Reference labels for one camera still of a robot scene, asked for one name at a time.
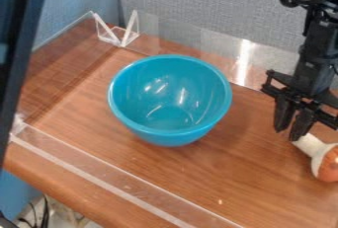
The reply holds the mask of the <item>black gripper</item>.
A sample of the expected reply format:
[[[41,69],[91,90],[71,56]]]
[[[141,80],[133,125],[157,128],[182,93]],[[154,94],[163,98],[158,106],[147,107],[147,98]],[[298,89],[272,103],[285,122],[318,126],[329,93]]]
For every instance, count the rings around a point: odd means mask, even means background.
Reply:
[[[338,73],[338,53],[301,55],[292,75],[269,70],[262,92],[276,99],[274,128],[277,132],[292,125],[289,140],[297,141],[321,122],[338,129],[338,114],[328,113],[322,106],[338,110],[338,97],[330,92]]]

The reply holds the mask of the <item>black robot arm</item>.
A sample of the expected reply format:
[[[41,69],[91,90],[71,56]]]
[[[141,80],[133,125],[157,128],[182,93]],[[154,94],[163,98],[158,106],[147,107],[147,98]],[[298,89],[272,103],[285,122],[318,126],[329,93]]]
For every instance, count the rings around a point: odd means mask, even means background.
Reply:
[[[274,48],[135,12],[33,58],[4,168],[103,228],[338,228],[338,16]]]

